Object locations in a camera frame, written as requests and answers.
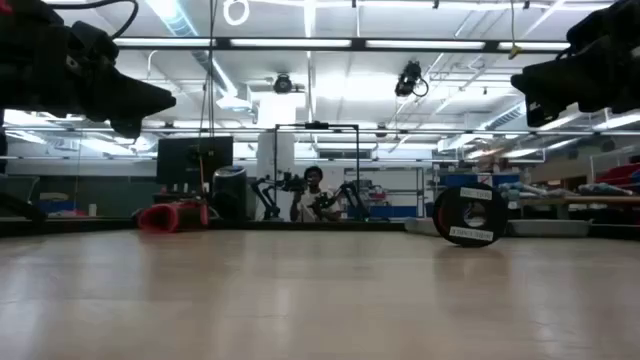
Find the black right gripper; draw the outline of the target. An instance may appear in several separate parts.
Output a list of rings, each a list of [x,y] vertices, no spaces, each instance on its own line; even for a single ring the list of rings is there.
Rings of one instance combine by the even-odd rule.
[[[639,0],[619,0],[596,10],[566,33],[570,53],[586,62],[604,107],[614,114],[639,108]],[[511,77],[525,95],[527,125],[556,120],[584,98],[584,62],[577,58],[529,65]]]

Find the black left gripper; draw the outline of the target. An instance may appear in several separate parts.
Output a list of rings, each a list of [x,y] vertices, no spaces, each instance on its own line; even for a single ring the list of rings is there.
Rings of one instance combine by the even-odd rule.
[[[142,120],[170,109],[169,90],[108,74],[108,33],[67,26],[43,1],[1,3],[1,108],[79,114],[136,139]]]

